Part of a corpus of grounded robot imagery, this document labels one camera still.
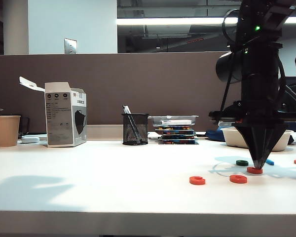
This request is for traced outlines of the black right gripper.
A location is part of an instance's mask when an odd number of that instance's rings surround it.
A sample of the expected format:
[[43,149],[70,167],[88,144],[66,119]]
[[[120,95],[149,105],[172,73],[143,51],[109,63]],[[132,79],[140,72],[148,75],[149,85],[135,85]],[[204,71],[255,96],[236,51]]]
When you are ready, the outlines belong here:
[[[282,112],[273,108],[272,104],[258,102],[235,101],[222,111],[211,111],[212,121],[236,122],[235,128],[242,135],[252,158],[254,167],[263,167],[272,149],[282,137],[287,125],[282,122],[296,122],[296,112]],[[266,128],[262,156],[258,151],[259,126],[244,126],[253,123],[282,123],[273,124]]]

